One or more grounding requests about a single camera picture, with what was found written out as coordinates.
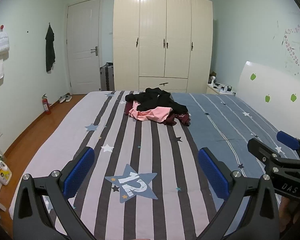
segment cream wardrobe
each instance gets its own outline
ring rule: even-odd
[[[116,90],[205,93],[213,13],[209,0],[114,0]]]

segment pink garment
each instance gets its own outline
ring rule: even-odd
[[[139,120],[139,121],[147,121],[147,120],[152,120],[155,122],[163,122],[164,120],[167,119],[169,116],[170,112],[172,111],[172,108],[170,107],[161,107],[158,106],[155,109],[148,110],[145,112],[140,112],[137,111],[137,107],[140,104],[137,101],[133,102],[133,107],[129,111],[129,116]]]

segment red fire extinguisher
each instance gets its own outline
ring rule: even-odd
[[[48,102],[48,99],[46,97],[46,94],[43,95],[42,97],[42,104],[43,104],[43,108],[46,114],[51,114],[51,110],[50,110],[50,105]]]

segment door handle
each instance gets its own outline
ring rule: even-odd
[[[95,52],[96,56],[98,56],[99,52],[98,52],[98,46],[96,46],[95,49],[91,49],[91,52]]]

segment suitcase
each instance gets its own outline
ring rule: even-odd
[[[100,79],[102,91],[114,91],[113,63],[107,63],[100,67]]]

